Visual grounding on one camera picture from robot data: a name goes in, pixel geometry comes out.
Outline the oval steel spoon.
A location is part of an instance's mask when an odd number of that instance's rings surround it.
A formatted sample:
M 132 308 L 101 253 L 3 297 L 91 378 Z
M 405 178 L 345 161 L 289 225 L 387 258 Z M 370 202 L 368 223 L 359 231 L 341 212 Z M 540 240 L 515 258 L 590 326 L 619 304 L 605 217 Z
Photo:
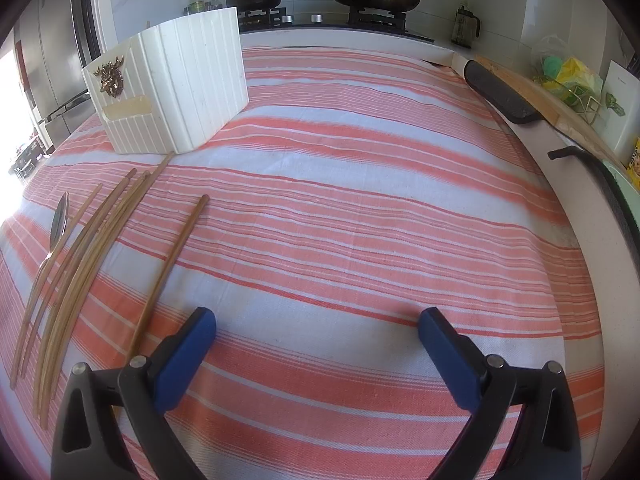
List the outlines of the oval steel spoon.
M 23 318 L 23 323 L 21 327 L 21 336 L 22 342 L 16 348 L 15 359 L 14 359 L 14 368 L 18 370 L 20 366 L 22 351 L 24 349 L 24 340 L 26 338 L 26 334 L 29 328 L 30 319 L 32 318 L 32 311 L 35 309 L 36 304 L 36 286 L 38 281 L 40 280 L 40 276 L 42 275 L 43 269 L 50 260 L 52 256 L 53 249 L 56 244 L 58 244 L 58 240 L 63 235 L 66 229 L 67 223 L 67 215 L 68 215 L 68 193 L 64 192 L 58 201 L 58 206 L 55 208 L 54 216 L 51 222 L 50 229 L 50 237 L 49 237 L 49 251 L 44 259 L 41 261 L 40 266 L 37 270 L 36 277 L 34 279 L 34 284 L 32 285 L 32 289 L 30 290 L 29 297 L 27 300 L 27 307 L 25 309 L 25 316 Z

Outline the green cutting board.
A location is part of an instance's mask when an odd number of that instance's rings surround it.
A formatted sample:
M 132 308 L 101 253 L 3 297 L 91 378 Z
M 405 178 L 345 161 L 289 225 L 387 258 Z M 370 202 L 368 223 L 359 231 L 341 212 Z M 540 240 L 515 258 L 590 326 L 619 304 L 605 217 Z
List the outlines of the green cutting board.
M 550 160 L 567 157 L 577 158 L 594 177 L 600 190 L 603 192 L 608 206 L 613 211 L 618 226 L 622 230 L 623 237 L 629 247 L 631 258 L 636 268 L 639 267 L 639 222 L 634 218 L 631 208 L 627 204 L 623 191 L 615 182 L 613 175 L 605 167 L 605 164 L 596 156 L 584 151 L 578 146 L 567 146 L 550 151 L 547 156 Z

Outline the yellow snack packet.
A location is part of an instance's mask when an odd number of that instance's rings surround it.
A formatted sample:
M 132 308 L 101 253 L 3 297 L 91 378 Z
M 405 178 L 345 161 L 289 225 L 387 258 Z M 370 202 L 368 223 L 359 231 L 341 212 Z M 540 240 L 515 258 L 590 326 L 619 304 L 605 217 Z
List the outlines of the yellow snack packet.
M 640 139 L 634 144 L 634 152 L 627 165 L 627 174 L 634 187 L 640 190 Z

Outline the pink striped tablecloth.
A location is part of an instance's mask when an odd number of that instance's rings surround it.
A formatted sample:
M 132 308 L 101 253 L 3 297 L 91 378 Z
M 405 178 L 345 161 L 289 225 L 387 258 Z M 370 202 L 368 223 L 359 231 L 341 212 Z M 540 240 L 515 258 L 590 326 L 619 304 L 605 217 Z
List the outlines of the pink striped tablecloth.
M 116 240 L 64 360 L 124 362 L 186 219 L 209 202 L 143 352 L 197 307 L 218 333 L 168 420 L 213 479 L 423 479 L 466 422 L 420 344 L 436 307 L 510 364 L 560 362 L 589 468 L 603 411 L 597 301 L 570 222 L 525 146 L 448 67 L 342 49 L 250 49 L 250 102 L 175 157 Z M 53 430 L 9 374 L 58 199 L 92 216 L 154 155 L 97 117 L 36 172 L 1 226 L 1 433 L 47 478 Z

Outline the wooden cutting board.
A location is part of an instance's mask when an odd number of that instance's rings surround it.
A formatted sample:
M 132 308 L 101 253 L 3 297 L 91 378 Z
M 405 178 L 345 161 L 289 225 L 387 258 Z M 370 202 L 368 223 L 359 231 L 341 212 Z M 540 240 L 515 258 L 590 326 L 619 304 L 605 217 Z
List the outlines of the wooden cutting board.
M 604 143 L 597 133 L 574 110 L 544 90 L 539 84 L 512 72 L 500 64 L 475 55 L 475 61 L 487 68 L 542 115 L 560 133 L 579 144 L 597 158 L 608 160 L 623 174 L 626 172 L 620 159 Z

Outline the white knife block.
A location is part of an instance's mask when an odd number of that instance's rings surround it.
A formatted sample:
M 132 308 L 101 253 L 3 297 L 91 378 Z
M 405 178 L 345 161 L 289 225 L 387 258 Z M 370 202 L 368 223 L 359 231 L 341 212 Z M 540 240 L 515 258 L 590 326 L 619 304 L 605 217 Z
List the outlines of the white knife block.
M 615 61 L 610 62 L 600 108 L 600 135 L 626 165 L 639 137 L 639 79 Z

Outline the yellow green bag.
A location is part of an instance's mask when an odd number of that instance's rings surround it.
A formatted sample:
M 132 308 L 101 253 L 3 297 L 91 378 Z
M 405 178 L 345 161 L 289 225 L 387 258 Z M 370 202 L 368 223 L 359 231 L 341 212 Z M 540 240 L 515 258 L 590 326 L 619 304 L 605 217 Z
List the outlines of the yellow green bag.
M 538 41 L 530 52 L 533 80 L 578 113 L 592 110 L 600 102 L 603 81 L 558 36 Z

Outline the cream utensil holder box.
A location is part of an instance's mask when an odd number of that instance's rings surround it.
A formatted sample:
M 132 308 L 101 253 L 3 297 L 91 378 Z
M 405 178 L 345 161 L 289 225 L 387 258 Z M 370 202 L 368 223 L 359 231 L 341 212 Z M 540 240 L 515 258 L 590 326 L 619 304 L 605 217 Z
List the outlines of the cream utensil holder box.
M 233 8 L 145 29 L 89 63 L 82 76 L 118 154 L 192 152 L 250 102 Z

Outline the grey refrigerator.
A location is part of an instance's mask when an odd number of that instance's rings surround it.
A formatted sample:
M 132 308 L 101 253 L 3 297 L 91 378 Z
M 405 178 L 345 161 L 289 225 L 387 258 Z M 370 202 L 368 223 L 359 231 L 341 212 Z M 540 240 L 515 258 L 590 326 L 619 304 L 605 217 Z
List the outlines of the grey refrigerator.
M 94 114 L 82 76 L 100 55 L 91 0 L 32 0 L 14 26 L 14 53 L 43 142 L 54 150 Z

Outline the dark glass kettle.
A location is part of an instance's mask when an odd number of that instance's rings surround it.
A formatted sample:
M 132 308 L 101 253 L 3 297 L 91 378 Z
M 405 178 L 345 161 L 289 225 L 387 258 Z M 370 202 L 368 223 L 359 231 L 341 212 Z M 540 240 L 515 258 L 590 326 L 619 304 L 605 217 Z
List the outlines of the dark glass kettle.
M 451 42 L 459 47 L 471 49 L 474 40 L 480 36 L 480 26 L 480 18 L 465 6 L 460 6 L 454 17 Z

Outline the black gas stove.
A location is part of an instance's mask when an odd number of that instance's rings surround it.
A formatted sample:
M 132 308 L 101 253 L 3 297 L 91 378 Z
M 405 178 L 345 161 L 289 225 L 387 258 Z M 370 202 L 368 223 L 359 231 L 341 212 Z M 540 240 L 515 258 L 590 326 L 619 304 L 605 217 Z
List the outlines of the black gas stove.
M 329 14 L 300 14 L 296 18 L 294 14 L 288 14 L 284 6 L 280 6 L 280 8 L 258 11 L 239 11 L 238 20 L 241 34 L 264 32 L 265 30 L 278 28 L 329 27 L 406 37 L 427 42 L 428 44 L 434 44 L 435 42 L 433 38 L 409 30 L 406 25 L 406 16 L 403 13 L 370 13 L 366 10 L 349 8 L 347 15 L 339 15 L 337 18 L 331 18 Z

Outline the sauce bottles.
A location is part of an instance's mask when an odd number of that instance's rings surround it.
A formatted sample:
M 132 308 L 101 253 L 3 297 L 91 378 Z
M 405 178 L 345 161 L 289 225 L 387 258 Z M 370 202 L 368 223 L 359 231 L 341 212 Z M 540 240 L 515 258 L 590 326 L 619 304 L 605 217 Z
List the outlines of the sauce bottles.
M 188 5 L 183 9 L 184 15 L 197 14 L 222 9 L 226 6 L 224 0 L 189 0 Z

